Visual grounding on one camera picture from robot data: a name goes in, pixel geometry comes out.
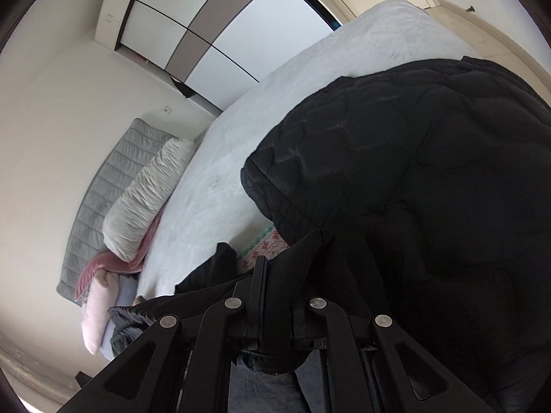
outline pink velvet cushion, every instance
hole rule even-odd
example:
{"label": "pink velvet cushion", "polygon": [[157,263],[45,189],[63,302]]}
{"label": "pink velvet cushion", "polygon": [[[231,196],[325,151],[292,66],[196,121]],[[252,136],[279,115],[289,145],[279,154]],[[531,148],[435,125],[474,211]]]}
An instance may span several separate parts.
{"label": "pink velvet cushion", "polygon": [[87,302],[83,305],[82,337],[84,346],[92,354],[100,348],[105,327],[109,321],[110,307],[118,297],[118,274],[98,270],[90,284]]}
{"label": "pink velvet cushion", "polygon": [[101,253],[96,256],[92,261],[90,261],[76,282],[76,289],[74,291],[74,299],[81,299],[82,295],[86,293],[86,289],[90,286],[90,281],[94,277],[95,273],[100,270],[108,270],[110,272],[117,273],[138,273],[141,272],[143,268],[143,259],[149,250],[149,246],[155,237],[157,232],[157,227],[159,226],[159,221],[161,220],[161,215],[163,214],[164,207],[157,213],[155,219],[153,219],[152,224],[149,226],[147,233],[145,234],[142,243],[140,244],[138,254],[131,262],[125,262],[121,258],[117,257],[115,253],[109,251],[106,253]]}

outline white wall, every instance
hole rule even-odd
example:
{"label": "white wall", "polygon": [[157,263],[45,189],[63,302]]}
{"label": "white wall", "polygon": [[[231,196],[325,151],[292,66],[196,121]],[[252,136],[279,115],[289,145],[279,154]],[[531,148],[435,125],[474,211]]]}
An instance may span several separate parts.
{"label": "white wall", "polygon": [[0,331],[71,377],[106,364],[82,344],[80,308],[55,291],[90,180],[135,117],[183,138],[213,119],[95,43],[100,6],[38,0],[0,55]]}
{"label": "white wall", "polygon": [[508,35],[551,74],[551,49],[518,0],[448,0],[461,8],[473,6],[475,14]]}

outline baseboard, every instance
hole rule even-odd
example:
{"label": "baseboard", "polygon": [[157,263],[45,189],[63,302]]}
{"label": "baseboard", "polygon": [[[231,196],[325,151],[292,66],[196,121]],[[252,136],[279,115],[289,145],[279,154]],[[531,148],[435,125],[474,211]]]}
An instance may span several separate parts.
{"label": "baseboard", "polygon": [[534,59],[522,46],[516,43],[508,35],[504,34],[498,30],[495,26],[488,23],[485,20],[482,20],[476,13],[466,12],[465,8],[460,8],[459,6],[447,1],[447,0],[434,0],[437,6],[442,6],[446,9],[449,9],[452,12],[460,15],[464,19],[469,20],[470,22],[477,25],[482,30],[486,31],[492,37],[495,37],[503,45],[505,45],[511,52],[516,55],[524,64],[530,68],[530,70],[542,81],[542,84],[551,92],[551,75],[547,73],[544,67],[542,67],[537,60]]}

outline white bedsheet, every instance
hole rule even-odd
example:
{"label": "white bedsheet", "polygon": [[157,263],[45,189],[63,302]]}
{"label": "white bedsheet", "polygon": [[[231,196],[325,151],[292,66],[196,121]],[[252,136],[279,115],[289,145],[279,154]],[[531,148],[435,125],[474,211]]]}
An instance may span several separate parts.
{"label": "white bedsheet", "polygon": [[239,253],[269,224],[241,186],[246,158],[307,96],[340,76],[364,76],[414,60],[480,57],[421,9],[382,2],[289,60],[212,124],[169,200],[138,294],[174,286],[228,242]]}

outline blue pillow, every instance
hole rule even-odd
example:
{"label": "blue pillow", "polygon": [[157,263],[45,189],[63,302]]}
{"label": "blue pillow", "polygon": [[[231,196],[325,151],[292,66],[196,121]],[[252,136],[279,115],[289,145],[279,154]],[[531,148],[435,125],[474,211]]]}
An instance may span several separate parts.
{"label": "blue pillow", "polygon": [[[138,280],[130,278],[126,275],[118,276],[118,297],[115,306],[131,306],[136,299],[138,293]],[[111,349],[111,337],[115,331],[115,324],[109,320],[105,328],[103,341],[101,342],[100,351],[104,357],[111,361],[115,358]]]}

